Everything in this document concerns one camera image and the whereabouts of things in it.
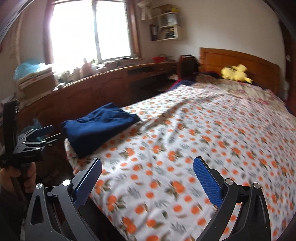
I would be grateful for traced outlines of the bright bedroom window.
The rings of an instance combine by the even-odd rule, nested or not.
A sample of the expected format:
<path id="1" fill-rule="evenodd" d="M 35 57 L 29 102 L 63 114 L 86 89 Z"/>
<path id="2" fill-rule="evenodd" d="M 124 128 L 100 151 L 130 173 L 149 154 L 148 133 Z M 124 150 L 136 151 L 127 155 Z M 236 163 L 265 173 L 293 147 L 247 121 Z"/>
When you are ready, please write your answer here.
<path id="1" fill-rule="evenodd" d="M 47 1 L 43 42 L 47 64 L 141 57 L 135 2 Z"/>

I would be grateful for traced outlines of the wooden louvered wardrobe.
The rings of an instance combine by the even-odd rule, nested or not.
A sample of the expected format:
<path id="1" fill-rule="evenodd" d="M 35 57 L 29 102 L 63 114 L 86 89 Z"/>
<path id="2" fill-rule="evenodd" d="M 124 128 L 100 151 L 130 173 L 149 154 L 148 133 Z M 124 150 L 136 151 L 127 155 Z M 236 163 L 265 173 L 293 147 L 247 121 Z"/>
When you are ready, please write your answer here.
<path id="1" fill-rule="evenodd" d="M 289 85 L 286 104 L 295 115 L 295 40 L 282 21 L 279 21 L 285 46 L 285 80 Z"/>

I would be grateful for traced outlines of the red bowl on desk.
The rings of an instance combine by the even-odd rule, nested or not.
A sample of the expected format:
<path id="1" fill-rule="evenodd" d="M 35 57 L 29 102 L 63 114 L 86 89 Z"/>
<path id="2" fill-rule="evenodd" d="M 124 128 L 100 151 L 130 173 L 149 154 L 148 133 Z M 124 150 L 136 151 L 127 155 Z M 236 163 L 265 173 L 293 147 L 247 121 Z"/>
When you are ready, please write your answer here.
<path id="1" fill-rule="evenodd" d="M 163 63 L 166 61 L 166 57 L 156 56 L 152 58 L 154 63 Z"/>

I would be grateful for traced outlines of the white wall shelf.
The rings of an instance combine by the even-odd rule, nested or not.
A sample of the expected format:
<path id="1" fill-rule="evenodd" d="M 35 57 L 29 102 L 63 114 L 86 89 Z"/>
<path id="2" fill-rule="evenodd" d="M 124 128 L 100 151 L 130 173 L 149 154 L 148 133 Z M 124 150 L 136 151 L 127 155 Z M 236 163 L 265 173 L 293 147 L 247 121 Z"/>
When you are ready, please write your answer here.
<path id="1" fill-rule="evenodd" d="M 150 21 L 149 30 L 153 42 L 181 39 L 179 8 L 174 4 L 165 4 L 156 8 L 152 1 L 141 1 L 137 4 L 141 10 L 142 21 Z"/>

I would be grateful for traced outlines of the long wooden desk cabinet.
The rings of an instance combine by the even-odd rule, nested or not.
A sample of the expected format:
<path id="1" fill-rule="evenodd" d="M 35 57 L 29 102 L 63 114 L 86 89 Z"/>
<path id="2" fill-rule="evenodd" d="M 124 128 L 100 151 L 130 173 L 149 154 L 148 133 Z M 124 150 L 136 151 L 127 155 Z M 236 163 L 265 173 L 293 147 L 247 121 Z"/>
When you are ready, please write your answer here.
<path id="1" fill-rule="evenodd" d="M 18 113 L 18 131 L 37 120 L 41 126 L 52 125 L 85 116 L 113 102 L 128 106 L 157 95 L 157 85 L 164 84 L 175 73 L 177 63 L 149 63 L 118 68 L 76 81 L 34 101 Z"/>

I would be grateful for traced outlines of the wooden bed headboard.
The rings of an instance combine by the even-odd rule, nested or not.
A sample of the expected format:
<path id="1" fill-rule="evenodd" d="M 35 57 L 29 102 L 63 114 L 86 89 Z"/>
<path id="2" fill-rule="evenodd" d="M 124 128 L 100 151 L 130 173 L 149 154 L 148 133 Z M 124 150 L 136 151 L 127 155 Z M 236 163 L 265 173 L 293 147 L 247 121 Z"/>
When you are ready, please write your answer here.
<path id="1" fill-rule="evenodd" d="M 232 50 L 200 48 L 199 62 L 201 64 L 201 71 L 216 73 L 221 73 L 224 67 L 242 64 L 247 68 L 247 76 L 255 84 L 279 95 L 280 67 L 267 60 Z"/>

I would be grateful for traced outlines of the dark backpack on chair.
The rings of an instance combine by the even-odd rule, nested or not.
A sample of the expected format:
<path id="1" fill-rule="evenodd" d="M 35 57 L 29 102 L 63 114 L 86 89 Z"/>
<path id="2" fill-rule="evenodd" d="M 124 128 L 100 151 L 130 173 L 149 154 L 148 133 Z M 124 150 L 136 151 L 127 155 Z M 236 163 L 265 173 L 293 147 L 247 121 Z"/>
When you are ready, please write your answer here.
<path id="1" fill-rule="evenodd" d="M 200 63 L 193 55 L 181 55 L 177 64 L 179 79 L 187 79 L 199 73 Z"/>

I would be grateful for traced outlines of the yellow plush toy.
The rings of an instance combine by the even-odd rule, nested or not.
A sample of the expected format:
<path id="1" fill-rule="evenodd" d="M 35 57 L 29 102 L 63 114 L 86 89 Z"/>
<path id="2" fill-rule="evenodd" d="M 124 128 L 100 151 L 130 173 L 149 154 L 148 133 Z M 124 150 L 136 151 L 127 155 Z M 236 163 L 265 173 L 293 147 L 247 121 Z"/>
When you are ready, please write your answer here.
<path id="1" fill-rule="evenodd" d="M 247 68 L 239 64 L 238 66 L 224 67 L 221 69 L 221 76 L 224 79 L 234 80 L 238 82 L 247 82 L 252 84 L 252 79 L 247 77 Z"/>

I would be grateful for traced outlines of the navy blue suit jacket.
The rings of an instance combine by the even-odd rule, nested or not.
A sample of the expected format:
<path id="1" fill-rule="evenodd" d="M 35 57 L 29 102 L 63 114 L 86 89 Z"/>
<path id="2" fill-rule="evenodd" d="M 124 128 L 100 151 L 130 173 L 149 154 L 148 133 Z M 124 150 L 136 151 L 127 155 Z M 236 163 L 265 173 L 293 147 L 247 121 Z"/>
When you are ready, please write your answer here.
<path id="1" fill-rule="evenodd" d="M 60 124 L 79 159 L 91 155 L 112 137 L 140 121 L 114 103 L 97 108 L 88 115 Z"/>

